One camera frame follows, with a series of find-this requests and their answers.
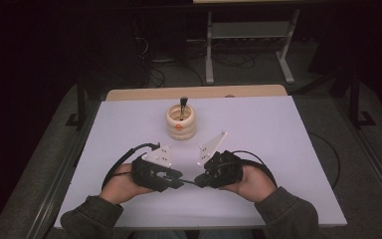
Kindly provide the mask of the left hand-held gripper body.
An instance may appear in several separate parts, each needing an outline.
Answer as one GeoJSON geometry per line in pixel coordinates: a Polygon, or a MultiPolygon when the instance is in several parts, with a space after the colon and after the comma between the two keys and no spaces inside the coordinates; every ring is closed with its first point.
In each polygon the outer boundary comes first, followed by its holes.
{"type": "Polygon", "coordinates": [[[177,189],[179,180],[171,180],[169,177],[169,171],[173,169],[171,147],[145,143],[135,147],[132,152],[144,147],[150,147],[151,151],[143,153],[132,162],[133,181],[139,186],[158,192],[167,188],[177,189]]]}

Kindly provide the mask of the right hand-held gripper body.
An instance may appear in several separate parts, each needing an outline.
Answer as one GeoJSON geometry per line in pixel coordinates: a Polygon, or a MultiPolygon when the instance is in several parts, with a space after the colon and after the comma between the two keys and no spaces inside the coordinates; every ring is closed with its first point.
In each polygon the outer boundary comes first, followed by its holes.
{"type": "Polygon", "coordinates": [[[219,152],[218,148],[227,136],[226,131],[199,146],[197,165],[211,177],[210,185],[206,187],[220,188],[234,184],[243,177],[241,160],[232,152],[219,152]]]}

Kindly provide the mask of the cream duck-faced brush holder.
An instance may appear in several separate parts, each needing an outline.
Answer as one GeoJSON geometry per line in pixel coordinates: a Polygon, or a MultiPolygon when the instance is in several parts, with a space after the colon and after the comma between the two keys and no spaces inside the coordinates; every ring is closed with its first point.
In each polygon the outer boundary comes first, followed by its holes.
{"type": "Polygon", "coordinates": [[[175,140],[190,139],[197,131],[196,113],[191,106],[186,106],[184,111],[179,105],[170,107],[165,120],[167,132],[175,140]]]}

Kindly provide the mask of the black powder makeup brush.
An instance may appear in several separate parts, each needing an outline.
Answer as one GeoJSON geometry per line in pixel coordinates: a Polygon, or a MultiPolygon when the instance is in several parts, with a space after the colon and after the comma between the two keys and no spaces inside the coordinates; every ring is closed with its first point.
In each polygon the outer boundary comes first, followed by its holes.
{"type": "Polygon", "coordinates": [[[187,102],[188,102],[187,97],[181,97],[181,99],[180,99],[180,118],[179,118],[180,120],[184,120],[184,113],[185,113],[187,102]]]}

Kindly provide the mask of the person's right hand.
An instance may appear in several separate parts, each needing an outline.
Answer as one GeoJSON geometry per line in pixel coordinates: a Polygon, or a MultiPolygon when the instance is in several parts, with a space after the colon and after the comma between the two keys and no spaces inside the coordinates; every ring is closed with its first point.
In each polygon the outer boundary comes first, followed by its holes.
{"type": "Polygon", "coordinates": [[[240,181],[221,187],[221,190],[234,192],[251,202],[261,202],[277,190],[269,177],[260,169],[250,165],[243,166],[240,181]]]}

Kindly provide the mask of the person's left hand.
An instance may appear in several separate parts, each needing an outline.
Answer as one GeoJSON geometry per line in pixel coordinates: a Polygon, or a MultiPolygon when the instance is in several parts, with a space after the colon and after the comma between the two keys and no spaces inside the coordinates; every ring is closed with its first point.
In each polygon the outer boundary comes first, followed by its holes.
{"type": "Polygon", "coordinates": [[[124,203],[135,196],[150,193],[151,189],[137,185],[131,175],[130,163],[122,164],[115,171],[115,176],[104,186],[100,198],[114,205],[124,203]]]}

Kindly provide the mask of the black metal stand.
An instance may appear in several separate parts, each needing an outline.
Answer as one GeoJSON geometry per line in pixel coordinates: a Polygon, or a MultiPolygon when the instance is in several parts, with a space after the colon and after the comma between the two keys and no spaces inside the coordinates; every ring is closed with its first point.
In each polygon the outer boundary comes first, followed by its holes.
{"type": "Polygon", "coordinates": [[[80,130],[86,122],[87,107],[86,107],[86,88],[83,77],[78,77],[76,84],[77,92],[77,111],[70,114],[66,126],[74,126],[80,130]]]}
{"type": "Polygon", "coordinates": [[[349,110],[348,116],[350,122],[356,129],[363,126],[375,125],[375,121],[369,112],[361,112],[359,110],[360,97],[360,79],[355,70],[349,71],[349,110]]]}

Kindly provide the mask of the grey metal stand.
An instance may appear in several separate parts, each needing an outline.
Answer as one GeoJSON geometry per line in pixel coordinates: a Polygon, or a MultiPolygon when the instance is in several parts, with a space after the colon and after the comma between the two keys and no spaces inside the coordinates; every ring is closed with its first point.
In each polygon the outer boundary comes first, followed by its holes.
{"type": "Polygon", "coordinates": [[[292,40],[300,10],[293,11],[288,21],[268,22],[232,22],[220,23],[212,20],[212,13],[208,13],[205,75],[208,85],[214,84],[214,70],[212,58],[212,41],[226,39],[267,39],[280,38],[285,42],[280,51],[276,51],[276,57],[281,67],[284,78],[288,84],[294,83],[294,77],[287,63],[287,51],[292,40]]]}

